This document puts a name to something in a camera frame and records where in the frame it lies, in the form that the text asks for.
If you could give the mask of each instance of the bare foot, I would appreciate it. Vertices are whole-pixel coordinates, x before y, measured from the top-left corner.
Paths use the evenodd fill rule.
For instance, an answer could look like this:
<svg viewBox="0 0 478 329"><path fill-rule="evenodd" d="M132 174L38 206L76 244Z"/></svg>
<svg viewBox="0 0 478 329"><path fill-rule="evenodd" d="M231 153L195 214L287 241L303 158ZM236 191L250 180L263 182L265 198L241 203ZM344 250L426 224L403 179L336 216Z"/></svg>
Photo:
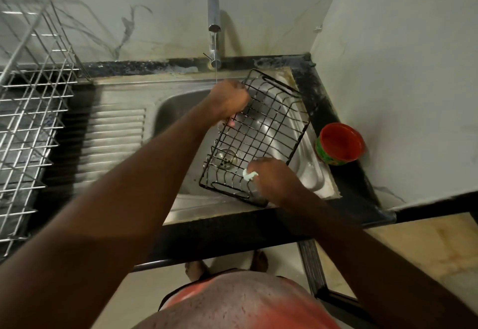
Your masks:
<svg viewBox="0 0 478 329"><path fill-rule="evenodd" d="M250 263L250 271L267 272L269 261L264 251L255 250Z"/></svg>
<svg viewBox="0 0 478 329"><path fill-rule="evenodd" d="M202 274L209 272L206 264L202 260L186 263L184 267L186 269L186 275L191 282L199 280Z"/></svg>

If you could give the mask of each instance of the faucet spout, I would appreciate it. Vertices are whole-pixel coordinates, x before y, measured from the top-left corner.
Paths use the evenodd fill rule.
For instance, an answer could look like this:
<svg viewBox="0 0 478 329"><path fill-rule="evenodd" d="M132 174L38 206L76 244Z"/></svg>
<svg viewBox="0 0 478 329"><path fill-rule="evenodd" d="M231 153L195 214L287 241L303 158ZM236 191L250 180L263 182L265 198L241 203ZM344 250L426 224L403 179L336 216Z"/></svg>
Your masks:
<svg viewBox="0 0 478 329"><path fill-rule="evenodd" d="M221 68L218 33L221 31L219 0L207 0L207 29L209 31L209 60L214 70Z"/></svg>

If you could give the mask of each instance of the wire basket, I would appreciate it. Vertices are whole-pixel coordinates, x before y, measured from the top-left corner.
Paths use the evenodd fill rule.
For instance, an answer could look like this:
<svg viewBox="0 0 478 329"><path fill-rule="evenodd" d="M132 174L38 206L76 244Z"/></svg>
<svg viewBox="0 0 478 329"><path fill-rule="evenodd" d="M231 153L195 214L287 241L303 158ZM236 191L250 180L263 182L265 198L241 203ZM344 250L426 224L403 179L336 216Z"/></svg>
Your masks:
<svg viewBox="0 0 478 329"><path fill-rule="evenodd" d="M259 195L243 171L261 157L274 157L286 164L292 159L307 127L309 115L301 94L256 69L242 82L251 100L224 126L204 163L199 185L257 206L267 201Z"/></svg>
<svg viewBox="0 0 478 329"><path fill-rule="evenodd" d="M84 71L51 0L0 0L0 64L1 259L27 239L60 115Z"/></svg>

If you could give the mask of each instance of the silver dish rack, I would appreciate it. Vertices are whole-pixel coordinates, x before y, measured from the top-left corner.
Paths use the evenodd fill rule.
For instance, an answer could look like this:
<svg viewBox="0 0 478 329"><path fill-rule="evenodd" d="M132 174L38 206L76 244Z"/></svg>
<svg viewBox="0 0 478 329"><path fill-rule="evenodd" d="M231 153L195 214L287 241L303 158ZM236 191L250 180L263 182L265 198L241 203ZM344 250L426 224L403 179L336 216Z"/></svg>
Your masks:
<svg viewBox="0 0 478 329"><path fill-rule="evenodd" d="M28 238L71 86L87 75L52 0L0 0L0 66L1 261Z"/></svg>

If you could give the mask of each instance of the black granite countertop edge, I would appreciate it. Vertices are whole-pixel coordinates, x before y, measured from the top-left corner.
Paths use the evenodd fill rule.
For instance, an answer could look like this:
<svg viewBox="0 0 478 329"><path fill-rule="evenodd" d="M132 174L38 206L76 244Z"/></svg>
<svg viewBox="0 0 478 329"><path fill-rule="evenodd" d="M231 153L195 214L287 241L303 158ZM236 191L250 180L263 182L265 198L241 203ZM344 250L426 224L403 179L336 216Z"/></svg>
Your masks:
<svg viewBox="0 0 478 329"><path fill-rule="evenodd" d="M175 59L166 62L100 62L85 64L91 77L208 71L202 58ZM222 69L290 67L311 111L316 134L329 122L338 121L310 55L232 57L222 61ZM378 200L357 162L331 167L342 195L329 203L364 227L393 223L393 214L380 211ZM250 251L310 238L296 220L280 208L205 218L162 227L156 244L145 263L135 271Z"/></svg>

